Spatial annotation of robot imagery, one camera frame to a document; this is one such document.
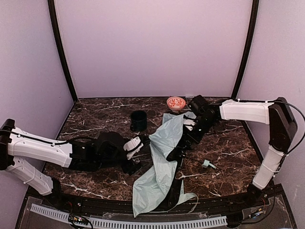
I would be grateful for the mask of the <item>mint green folding umbrella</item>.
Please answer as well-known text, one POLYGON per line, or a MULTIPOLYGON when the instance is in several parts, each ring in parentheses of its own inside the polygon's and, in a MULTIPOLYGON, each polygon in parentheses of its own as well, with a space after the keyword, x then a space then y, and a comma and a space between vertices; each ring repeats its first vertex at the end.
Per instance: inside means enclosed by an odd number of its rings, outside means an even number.
POLYGON ((184 116, 196 118, 193 112, 180 115, 164 114, 162 125, 149 135, 153 165, 133 184, 133 216, 155 210, 166 198, 172 186, 177 162, 166 158, 178 145, 183 134, 184 116))

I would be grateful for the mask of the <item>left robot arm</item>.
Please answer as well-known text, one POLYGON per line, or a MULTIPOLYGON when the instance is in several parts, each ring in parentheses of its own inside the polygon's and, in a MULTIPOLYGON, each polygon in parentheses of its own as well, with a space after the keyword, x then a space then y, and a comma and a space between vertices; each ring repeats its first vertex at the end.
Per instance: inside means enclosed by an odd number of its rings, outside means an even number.
POLYGON ((132 175, 141 168, 132 157, 150 140, 145 135, 132 139, 117 132, 101 132, 98 138, 76 137, 65 141, 52 140, 27 133, 7 119, 0 128, 0 169, 34 188, 42 196, 61 192, 61 184, 41 173, 26 158, 57 164, 75 171, 95 172, 102 168, 121 166, 132 175))

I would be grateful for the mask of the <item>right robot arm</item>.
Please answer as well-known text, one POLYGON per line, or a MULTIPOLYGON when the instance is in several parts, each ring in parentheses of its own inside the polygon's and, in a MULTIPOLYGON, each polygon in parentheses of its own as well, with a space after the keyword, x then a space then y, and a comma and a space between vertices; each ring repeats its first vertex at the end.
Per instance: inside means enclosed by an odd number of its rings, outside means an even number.
POLYGON ((220 121, 241 121, 246 124, 262 126, 265 130, 266 152, 261 153, 261 164, 247 186, 244 202, 253 205, 264 190, 281 171, 285 159, 304 141, 301 136, 295 142, 298 130, 293 114, 304 114, 283 97, 273 100, 222 99, 207 101, 202 95, 193 97, 188 105, 195 117, 184 117, 183 134, 178 143, 178 156, 191 145, 201 142, 204 135, 220 121))

